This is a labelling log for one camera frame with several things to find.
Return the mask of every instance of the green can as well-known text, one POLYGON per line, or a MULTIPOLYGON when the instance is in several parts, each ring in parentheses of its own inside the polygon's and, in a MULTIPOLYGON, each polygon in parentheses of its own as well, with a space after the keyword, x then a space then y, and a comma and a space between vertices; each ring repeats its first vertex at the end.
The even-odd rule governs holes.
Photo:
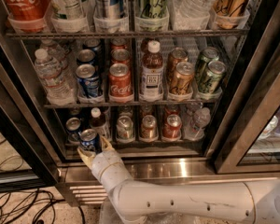
POLYGON ((223 62, 212 61, 204 69, 198 83, 198 91, 201 93, 214 93, 220 87, 226 74, 227 67, 223 62))
POLYGON ((217 49, 213 47, 208 47, 200 52, 197 62, 195 64, 195 80, 197 84, 199 83, 203 75, 203 71, 206 65, 212 61, 217 61, 218 58, 219 58, 219 52, 217 49))

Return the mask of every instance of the can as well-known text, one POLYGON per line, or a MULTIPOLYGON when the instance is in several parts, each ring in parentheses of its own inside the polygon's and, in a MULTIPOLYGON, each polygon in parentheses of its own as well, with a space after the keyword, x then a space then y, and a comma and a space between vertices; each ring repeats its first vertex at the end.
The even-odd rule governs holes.
POLYGON ((112 49, 129 49, 128 41, 124 38, 113 38, 111 39, 111 50, 112 49))
POLYGON ((111 96, 128 97, 133 94, 131 71, 124 63, 111 65, 109 83, 111 96))
POLYGON ((140 127, 141 137, 155 138, 157 136, 157 120, 154 116, 144 116, 140 127))
POLYGON ((180 62, 187 62, 188 56, 188 52, 183 48, 174 48, 170 51, 166 67, 166 77, 168 82, 171 82, 172 80, 176 65, 180 62))
POLYGON ((127 49, 113 49, 111 51, 111 65, 124 63, 131 69, 131 54, 127 49))
POLYGON ((226 65, 223 62, 210 62, 205 67, 201 80, 198 83, 198 91, 201 93, 214 93, 221 85, 225 74, 226 65))
POLYGON ((162 128, 162 136, 165 138, 178 138, 182 126, 181 118, 178 115, 170 115, 167 117, 162 128))
POLYGON ((120 19, 124 16, 123 0, 95 0, 99 19, 120 19))
POLYGON ((131 139, 133 138, 133 121, 128 116, 120 116, 118 118, 117 124, 117 134, 118 138, 121 139, 131 139))
POLYGON ((91 64, 84 63, 76 70, 77 82, 81 86, 84 96, 95 98, 102 96, 100 77, 91 64))
POLYGON ((80 146, 90 152, 99 154, 102 152, 100 135, 93 129, 87 129, 81 133, 80 146))
POLYGON ((70 138, 74 141, 79 141, 82 132, 81 120, 78 118, 70 118, 65 123, 65 126, 70 138))
POLYGON ((171 83, 169 92, 176 95, 185 95, 189 93, 189 87, 195 76, 195 66, 193 63, 178 63, 171 83))
POLYGON ((195 80, 197 83, 201 79, 206 65, 212 61, 217 61, 218 59, 219 52, 213 47, 208 47, 200 52, 195 64, 195 80))

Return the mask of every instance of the plastic bottle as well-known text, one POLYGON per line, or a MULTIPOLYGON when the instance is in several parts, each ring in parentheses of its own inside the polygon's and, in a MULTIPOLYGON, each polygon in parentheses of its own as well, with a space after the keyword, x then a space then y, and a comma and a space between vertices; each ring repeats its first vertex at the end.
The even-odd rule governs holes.
POLYGON ((111 139, 109 125, 105 118, 105 114, 97 107, 91 110, 90 126, 101 136, 104 136, 108 140, 111 139))
POLYGON ((186 18, 204 17, 209 12, 216 0, 183 0, 180 14, 186 18))
POLYGON ((40 48, 45 49, 49 55, 55 57, 63 69, 64 77, 68 81, 70 88, 77 89, 77 82, 74 78, 73 69, 66 58, 65 49, 56 41, 51 39, 41 40, 40 48))
POLYGON ((63 70, 57 59, 44 49, 37 49, 35 56, 35 70, 48 93, 48 100, 54 105, 75 103, 75 96, 64 79, 63 70))
POLYGON ((199 140, 204 137, 204 128, 211 119, 209 108, 197 109, 189 121, 189 135, 190 140, 199 140))
POLYGON ((149 41, 148 51, 142 57, 140 94, 145 100, 159 100, 162 97, 163 63, 160 42, 149 41))

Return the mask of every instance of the refrigerator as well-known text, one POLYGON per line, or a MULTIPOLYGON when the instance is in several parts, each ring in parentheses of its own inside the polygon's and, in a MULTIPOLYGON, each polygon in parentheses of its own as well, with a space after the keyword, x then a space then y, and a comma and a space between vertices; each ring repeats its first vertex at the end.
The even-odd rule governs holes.
POLYGON ((27 164, 24 170, 0 173, 0 187, 7 187, 4 191, 55 186, 73 206, 100 205, 106 197, 105 190, 78 156, 77 144, 68 141, 65 129, 69 109, 82 108, 89 117, 90 109, 96 106, 110 108, 111 144, 136 180, 184 185, 280 178, 280 137, 271 131, 259 142, 259 136, 280 109, 280 0, 250 0, 250 17, 242 29, 176 31, 170 24, 168 30, 158 32, 136 29, 134 2, 128 0, 129 31, 25 34, 6 26, 8 10, 0 0, 0 133, 27 164), (220 60, 228 66, 222 93, 210 100, 171 101, 166 96, 152 102, 139 99, 140 45, 146 37, 160 40, 164 59, 172 48, 187 47, 189 59, 195 63, 202 49, 217 48, 220 60), (100 104, 52 105, 47 101, 34 70, 34 52, 42 39, 101 39, 107 71, 114 38, 126 39, 133 55, 134 100, 126 104, 110 101, 105 76, 105 100, 100 104), (143 105, 153 105, 157 110, 161 134, 165 105, 183 109, 197 102, 211 111, 202 139, 139 139, 138 116, 143 105), (135 116, 135 140, 127 144, 116 139, 117 113, 125 105, 133 108, 135 116), (16 178, 19 185, 13 185, 15 181, 11 184, 10 178, 16 178))

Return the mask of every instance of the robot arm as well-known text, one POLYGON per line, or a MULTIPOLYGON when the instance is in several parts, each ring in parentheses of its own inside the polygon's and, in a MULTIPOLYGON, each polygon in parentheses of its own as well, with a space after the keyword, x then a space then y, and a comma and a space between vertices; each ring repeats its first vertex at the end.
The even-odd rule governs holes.
POLYGON ((114 149, 98 154, 92 161, 91 170, 125 224, 145 223, 147 215, 161 212, 246 224, 280 224, 280 180, 154 185, 134 181, 114 149))

